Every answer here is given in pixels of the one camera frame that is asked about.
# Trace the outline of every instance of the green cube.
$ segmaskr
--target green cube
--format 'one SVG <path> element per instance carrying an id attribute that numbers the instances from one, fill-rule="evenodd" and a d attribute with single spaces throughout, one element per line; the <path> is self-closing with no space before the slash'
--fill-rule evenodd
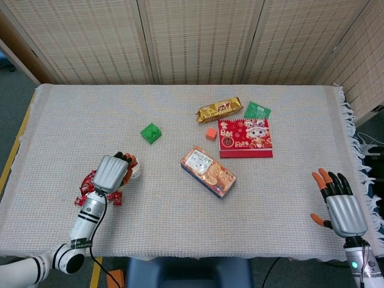
<path id="1" fill-rule="evenodd" d="M 147 127 L 143 129 L 143 131 L 140 132 L 140 134 L 145 140 L 147 140 L 149 144 L 152 144 L 160 138 L 161 131 L 155 124 L 150 123 Z"/>

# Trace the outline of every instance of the floor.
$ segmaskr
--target floor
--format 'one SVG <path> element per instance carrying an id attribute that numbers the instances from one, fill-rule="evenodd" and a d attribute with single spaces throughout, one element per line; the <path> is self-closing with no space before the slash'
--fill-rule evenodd
<path id="1" fill-rule="evenodd" d="M 11 151 L 15 137 L 23 121 L 25 112 L 31 100 L 34 85 L 20 72 L 10 67 L 0 67 L 0 171 L 3 170 Z M 384 113 L 380 113 L 358 131 L 367 133 L 377 140 L 384 141 Z M 110 271 L 114 269 L 127 270 L 128 258 L 104 258 L 103 265 Z M 275 259 L 255 258 L 252 260 L 254 286 L 261 287 L 269 268 Z M 0 257 L 0 265 L 14 261 L 12 257 Z M 342 267 L 334 267 L 316 260 L 295 261 L 279 259 L 268 276 L 265 287 L 306 287 L 306 288 L 340 288 L 353 287 L 354 282 L 345 263 L 335 263 Z M 380 267 L 384 271 L 384 261 L 380 259 Z M 106 276 L 101 272 L 98 286 L 90 286 L 94 264 L 91 258 L 86 258 L 81 270 L 74 275 L 65 275 L 59 271 L 50 272 L 48 279 L 40 283 L 40 288 L 72 287 L 96 288 L 107 287 Z"/>

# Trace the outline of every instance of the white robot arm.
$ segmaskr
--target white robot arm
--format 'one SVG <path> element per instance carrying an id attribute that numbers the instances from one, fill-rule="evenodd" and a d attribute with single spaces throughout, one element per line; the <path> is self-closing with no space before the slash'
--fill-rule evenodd
<path id="1" fill-rule="evenodd" d="M 368 226 L 348 180 L 340 173 L 336 176 L 322 168 L 319 173 L 321 176 L 317 173 L 312 175 L 320 188 L 331 220 L 322 220 L 316 214 L 311 214 L 311 218 L 345 238 L 344 251 L 358 288 L 384 287 L 384 278 L 372 249 L 362 238 Z"/>
<path id="2" fill-rule="evenodd" d="M 140 174 L 138 164 L 128 169 L 131 161 L 132 158 L 124 157 L 120 152 L 114 157 L 104 156 L 93 178 L 95 191 L 88 195 L 70 233 L 71 244 L 57 245 L 40 256 L 0 266 L 0 288 L 34 285 L 46 279 L 51 269 L 66 274 L 77 272 L 83 265 L 85 250 L 92 245 L 94 232 L 106 212 L 105 194 L 116 191 L 131 176 L 136 178 Z"/>

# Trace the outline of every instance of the blue chair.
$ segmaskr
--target blue chair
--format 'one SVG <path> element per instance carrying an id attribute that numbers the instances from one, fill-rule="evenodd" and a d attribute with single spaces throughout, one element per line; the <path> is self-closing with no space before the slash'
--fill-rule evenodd
<path id="1" fill-rule="evenodd" d="M 237 257 L 130 259 L 129 288 L 253 288 L 250 260 Z"/>
<path id="2" fill-rule="evenodd" d="M 0 67 L 6 66 L 6 65 L 12 65 L 12 63 L 5 57 L 3 53 L 0 51 Z"/>

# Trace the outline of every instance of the orange cube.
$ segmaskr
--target orange cube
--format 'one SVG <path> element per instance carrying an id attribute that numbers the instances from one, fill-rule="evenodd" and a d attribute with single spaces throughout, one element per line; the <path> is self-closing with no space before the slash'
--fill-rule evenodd
<path id="1" fill-rule="evenodd" d="M 209 127 L 207 132 L 205 133 L 205 138 L 207 138 L 208 140 L 214 141 L 216 139 L 216 136 L 217 136 L 217 130 Z"/>

